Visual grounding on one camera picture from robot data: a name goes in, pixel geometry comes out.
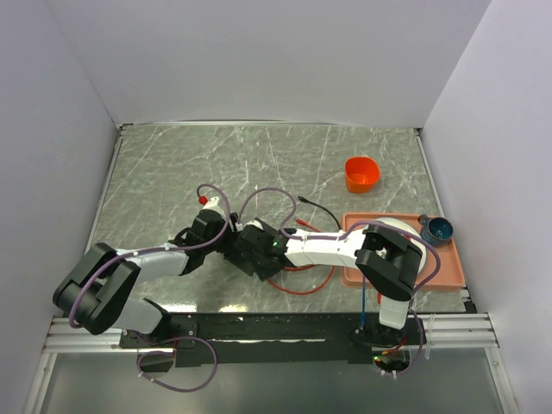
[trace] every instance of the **marble tabletop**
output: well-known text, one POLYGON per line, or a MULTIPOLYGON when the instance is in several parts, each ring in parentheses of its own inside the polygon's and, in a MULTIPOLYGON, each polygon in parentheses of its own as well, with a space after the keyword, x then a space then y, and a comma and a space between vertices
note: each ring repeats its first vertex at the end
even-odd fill
MULTIPOLYGON (((438 214, 413 129, 370 129, 324 125, 143 125, 125 126, 113 173, 91 239, 116 248, 144 248, 172 238, 191 224, 200 205, 199 183, 219 185, 233 210, 256 188, 278 186, 323 204, 340 217, 346 211, 438 214), (374 158, 380 182, 367 194, 351 194, 343 165, 354 155, 374 158)), ((244 222, 258 216, 272 226, 289 212, 290 201, 265 192, 252 202, 244 222)), ((335 231, 328 215, 298 204, 297 217, 335 231)), ((322 282, 327 267, 273 278, 304 291, 322 282)), ((361 290, 344 287, 341 269, 319 292, 293 296, 234 268, 211 254, 202 267, 182 277, 137 284, 168 311, 338 312, 359 311, 361 290)), ((417 311, 463 312, 460 292, 419 292, 417 311)), ((367 309, 376 311, 375 291, 367 309)))

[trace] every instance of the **gray floor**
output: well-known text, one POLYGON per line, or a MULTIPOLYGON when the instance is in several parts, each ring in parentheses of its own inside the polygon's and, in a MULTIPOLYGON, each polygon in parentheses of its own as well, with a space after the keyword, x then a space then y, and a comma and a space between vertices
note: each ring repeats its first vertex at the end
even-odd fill
MULTIPOLYGON (((394 381, 345 362, 221 365, 212 383, 181 394, 136 378, 135 355, 58 356, 43 414, 501 413, 484 349, 433 350, 394 381)), ((163 380, 196 386, 211 366, 163 380)))
MULTIPOLYGON (((238 210, 255 188, 285 188, 324 204, 337 216, 345 211, 438 213, 412 129, 329 126, 182 126, 125 127, 115 169, 93 240, 117 248, 159 245, 191 224, 199 205, 199 183, 220 185, 238 210), (368 155, 379 163, 381 181, 368 194, 345 189, 347 158, 368 155)), ((252 202, 245 221, 258 216, 273 226, 288 213, 289 200, 263 193, 252 202)), ((300 204, 298 217, 333 231, 328 216, 300 204)), ((325 267, 274 278, 293 290, 308 290, 327 274, 325 267)), ((341 284, 341 270, 316 294, 297 297, 250 278, 212 255, 196 272, 139 284, 169 311, 358 311, 359 289, 341 284)), ((419 292, 418 311, 464 311, 459 292, 419 292)), ((378 305, 369 290, 367 309, 378 305)))

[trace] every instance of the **orange cup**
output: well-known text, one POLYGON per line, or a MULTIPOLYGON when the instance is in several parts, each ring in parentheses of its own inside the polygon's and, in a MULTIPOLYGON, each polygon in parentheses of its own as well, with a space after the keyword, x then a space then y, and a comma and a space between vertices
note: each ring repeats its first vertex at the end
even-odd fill
POLYGON ((349 158, 345 163, 345 185, 351 192, 369 192, 380 180, 380 167, 368 157, 349 158))

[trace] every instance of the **orange tray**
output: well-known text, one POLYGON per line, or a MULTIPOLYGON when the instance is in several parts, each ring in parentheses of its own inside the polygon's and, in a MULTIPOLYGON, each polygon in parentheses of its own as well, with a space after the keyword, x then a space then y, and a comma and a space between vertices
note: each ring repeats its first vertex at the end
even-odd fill
MULTIPOLYGON (((422 229, 422 225, 417 222, 418 214, 387 214, 387 213, 345 213, 342 217, 342 226, 344 230, 349 229, 355 222, 360 220, 373 220, 379 217, 393 217, 403 222, 409 223, 416 231, 422 229)), ((455 239, 445 246, 437 248, 439 257, 441 257, 441 270, 430 280, 423 288, 423 291, 447 291, 458 292, 465 284, 464 272, 456 250, 455 239)), ((417 282, 421 282, 428 277, 435 268, 435 257, 428 251, 428 259, 422 272, 417 276, 417 282)), ((362 287, 362 273, 358 269, 343 267, 342 284, 346 287, 362 287)))

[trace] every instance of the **dark blue cup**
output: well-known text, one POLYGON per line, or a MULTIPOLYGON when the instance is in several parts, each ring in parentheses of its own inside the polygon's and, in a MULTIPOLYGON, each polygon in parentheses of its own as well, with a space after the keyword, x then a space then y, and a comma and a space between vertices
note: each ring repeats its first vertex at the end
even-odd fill
POLYGON ((454 229, 449 220, 443 217, 429 218, 422 214, 417 218, 417 221, 422 224, 420 235, 431 246, 438 248, 450 242, 454 229))

